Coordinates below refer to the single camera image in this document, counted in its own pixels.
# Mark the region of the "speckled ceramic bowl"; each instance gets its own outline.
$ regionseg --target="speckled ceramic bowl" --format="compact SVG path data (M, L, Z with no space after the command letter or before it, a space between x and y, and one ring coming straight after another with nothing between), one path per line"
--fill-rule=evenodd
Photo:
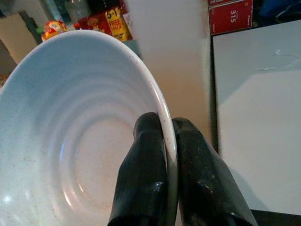
M34 49L0 93L0 224L104 226L136 119L157 112L174 224L176 145L152 74L100 32L60 34Z

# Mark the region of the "white countertop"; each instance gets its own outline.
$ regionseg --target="white countertop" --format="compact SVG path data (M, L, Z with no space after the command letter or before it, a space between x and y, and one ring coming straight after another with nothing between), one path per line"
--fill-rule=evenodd
M300 27L214 37L220 150L251 209L301 215L301 62L284 67L301 55Z

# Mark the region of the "red package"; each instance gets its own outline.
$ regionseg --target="red package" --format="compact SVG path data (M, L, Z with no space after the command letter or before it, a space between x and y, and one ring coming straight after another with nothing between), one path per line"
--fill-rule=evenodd
M221 5L230 1L235 1L235 0L208 0L208 5L209 7L211 7L215 5Z
M240 0L209 8L211 34L220 34L252 26L253 0Z
M105 16L105 13L97 13L89 18L85 17L79 20L81 29L89 29L94 31L100 31L109 35L112 35L109 23Z

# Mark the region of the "white wall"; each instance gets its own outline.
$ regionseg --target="white wall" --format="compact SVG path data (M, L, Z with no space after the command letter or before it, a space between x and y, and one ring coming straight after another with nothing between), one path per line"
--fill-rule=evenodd
M142 57L172 117L195 123L210 141L210 33L207 0L128 0Z

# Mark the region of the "colorful packaging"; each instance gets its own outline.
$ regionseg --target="colorful packaging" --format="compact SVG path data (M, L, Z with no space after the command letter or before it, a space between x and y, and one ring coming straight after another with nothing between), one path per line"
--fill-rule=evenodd
M127 24L120 13L120 7L112 7L105 12L112 36L120 41L132 39Z
M62 21L52 20L49 21L44 27L44 34L42 35L42 40L46 41L57 34L66 32L67 28Z

